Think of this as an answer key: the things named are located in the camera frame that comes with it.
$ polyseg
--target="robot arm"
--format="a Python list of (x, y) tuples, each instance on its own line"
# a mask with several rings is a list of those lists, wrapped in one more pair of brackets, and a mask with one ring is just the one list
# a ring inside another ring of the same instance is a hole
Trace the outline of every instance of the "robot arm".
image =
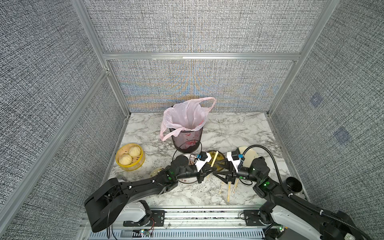
[[(208, 154), (200, 153), (198, 161), (205, 161)], [(117, 178), (106, 181), (84, 203), (93, 232), (99, 232), (110, 226), (119, 216), (126, 204), (143, 197), (169, 192), (178, 185), (178, 179), (196, 177), (198, 183), (204, 177), (215, 171), (216, 168), (204, 165), (197, 170), (195, 165), (189, 166), (186, 156), (178, 156), (160, 171), (156, 176), (135, 182), (119, 182)], [(145, 217), (150, 211), (145, 201), (135, 206), (136, 210), (142, 209), (143, 215), (139, 225), (147, 223), (149, 217)]]
[[(236, 157), (237, 154), (238, 152), (232, 152), (232, 157)], [(253, 190), (259, 197), (267, 200), (260, 207), (260, 211), (252, 216), (253, 219), (256, 219), (256, 221), (253, 220), (256, 223), (284, 225), (310, 240), (344, 240), (350, 235), (352, 237), (348, 239), (363, 240), (360, 231), (356, 229), (346, 213), (339, 211), (334, 214), (331, 211), (321, 210), (294, 195), (293, 193), (300, 192), (302, 189), (301, 183), (297, 179), (290, 177), (290, 182), (282, 184), (271, 179), (268, 176), (270, 169), (263, 157), (254, 159), (249, 168), (238, 165), (237, 169), (234, 167), (234, 163), (221, 166), (227, 171), (214, 172), (213, 175), (225, 183), (233, 184), (236, 178), (256, 182)]]

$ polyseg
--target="trash can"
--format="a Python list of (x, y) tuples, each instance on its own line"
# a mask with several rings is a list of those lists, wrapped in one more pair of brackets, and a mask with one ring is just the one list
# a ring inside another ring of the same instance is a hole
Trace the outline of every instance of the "trash can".
[(177, 137), (172, 135), (173, 145), (179, 152), (191, 153), (199, 147), (202, 133), (203, 128), (197, 131), (181, 131)]

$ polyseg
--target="textured gray wall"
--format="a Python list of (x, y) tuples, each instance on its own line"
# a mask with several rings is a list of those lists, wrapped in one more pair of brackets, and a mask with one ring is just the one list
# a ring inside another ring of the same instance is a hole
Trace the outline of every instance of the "textured gray wall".
[(313, 203), (384, 224), (384, 3), (341, 0), (272, 116)]
[(104, 51), (299, 52), (326, 0), (84, 0)]
[(161, 112), (175, 103), (203, 97), (217, 99), (216, 112), (267, 111), (292, 65), (291, 61), (259, 60), (110, 63), (132, 112)]
[(73, 239), (101, 184), (125, 116), (105, 80), (2, 240)]
[(101, 70), (71, 2), (0, 4), (0, 207)]

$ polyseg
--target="black cup holder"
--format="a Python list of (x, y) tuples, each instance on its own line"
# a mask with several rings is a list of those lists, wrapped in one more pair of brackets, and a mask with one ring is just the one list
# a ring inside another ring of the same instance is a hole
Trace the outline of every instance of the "black cup holder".
[(303, 189), (301, 182), (294, 177), (287, 177), (283, 184), (289, 191), (292, 192), (301, 192)]

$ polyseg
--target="aluminum frame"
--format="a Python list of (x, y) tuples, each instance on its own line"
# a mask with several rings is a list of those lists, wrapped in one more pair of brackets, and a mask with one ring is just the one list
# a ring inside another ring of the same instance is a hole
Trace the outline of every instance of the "aluminum frame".
[(284, 95), (288, 91), (289, 86), (291, 85), (297, 73), (299, 72), (301, 66), (305, 62), (305, 58), (308, 56), (317, 38), (320, 36), (321, 31), (325, 27), (325, 24), (328, 22), (329, 18), (331, 17), (333, 11), (335, 10), (339, 2), (340, 0), (328, 0), (325, 3), (323, 10), (321, 11), (319, 17), (317, 18), (317, 21), (313, 26), (311, 33), (309, 34), (303, 48), (301, 49), (300, 59), (297, 60), (297, 62), (294, 62), (294, 64), (292, 65), (291, 70), (289, 71), (287, 77), (283, 81), (275, 97), (273, 98), (271, 105), (269, 106), (269, 110), (268, 110), (269, 116), (272, 116), (274, 114), (277, 106), (279, 105)]
[(96, 53), (97, 58), (99, 59), (100, 64), (103, 68), (108, 68), (110, 75), (108, 76), (109, 83), (113, 92), (115, 93), (116, 99), (118, 100), (121, 110), (125, 114), (125, 116), (130, 116), (131, 111), (129, 110), (127, 101), (121, 91), (118, 81), (116, 80), (116, 76), (113, 74), (111, 66), (108, 62), (103, 58), (103, 47), (100, 43), (100, 40), (96, 34), (96, 31), (92, 25), (91, 19), (88, 15), (87, 9), (82, 0), (71, 0), (72, 5), (80, 19), (81, 24), (88, 36), (89, 41), (92, 44), (92, 47)]
[[(166, 212), (163, 227), (155, 229), (236, 229), (265, 228), (265, 226), (247, 226), (239, 216), (244, 210), (257, 210), (261, 205), (202, 205), (202, 206), (149, 206), (151, 210)], [(124, 227), (123, 222), (114, 222), (113, 229), (141, 229), (142, 227)], [(91, 226), (85, 214), (81, 221), (77, 240), (88, 239)]]
[(24, 204), (25, 199), (29, 196), (32, 189), (35, 187), (41, 175), (45, 172), (53, 157), (66, 140), (68, 134), (71, 132), (85, 108), (96, 94), (103, 80), (106, 78), (107, 69), (103, 69), (97, 78), (93, 81), (92, 85), (83, 94), (83, 97), (78, 101), (75, 108), (71, 111), (64, 123), (57, 130), (56, 134), (45, 146), (44, 150), (40, 153), (39, 157), (33, 163), (29, 171), (25, 174), (12, 194), (8, 197), (6, 202), (0, 209), (0, 238), (7, 230), (9, 224)]
[[(269, 127), (272, 130), (273, 136), (275, 137), (278, 145), (280, 146), (281, 154), (283, 155), (283, 159), (285, 160), (285, 163), (287, 164), (287, 167), (288, 167), (290, 174), (292, 174), (293, 177), (297, 178), (302, 183), (303, 181), (301, 180), (300, 175), (297, 172), (295, 165), (293, 164), (292, 158), (291, 158), (290, 154), (288, 153), (288, 150), (286, 149), (285, 144), (284, 144), (283, 140), (281, 139), (278, 131), (276, 130), (276, 128), (272, 122), (272, 119), (266, 113), (265, 113), (265, 118), (268, 121)], [(303, 187), (303, 193), (304, 193), (306, 200), (311, 202), (311, 200), (308, 197), (308, 192), (306, 191), (304, 185), (302, 185), (302, 187)]]
[(299, 53), (103, 53), (105, 60), (299, 60)]
[(111, 172), (111, 169), (113, 167), (114, 160), (115, 160), (116, 152), (120, 148), (120, 144), (121, 144), (122, 138), (124, 137), (124, 133), (125, 133), (125, 129), (127, 128), (128, 121), (129, 121), (129, 116), (124, 119), (123, 126), (122, 126), (120, 134), (119, 134), (119, 138), (115, 144), (115, 148), (113, 149), (113, 154), (111, 156), (111, 159), (109, 160), (107, 170), (105, 171), (105, 174), (104, 174), (103, 180), (101, 181), (100, 186), (103, 185), (108, 180), (108, 177), (110, 175), (110, 172)]

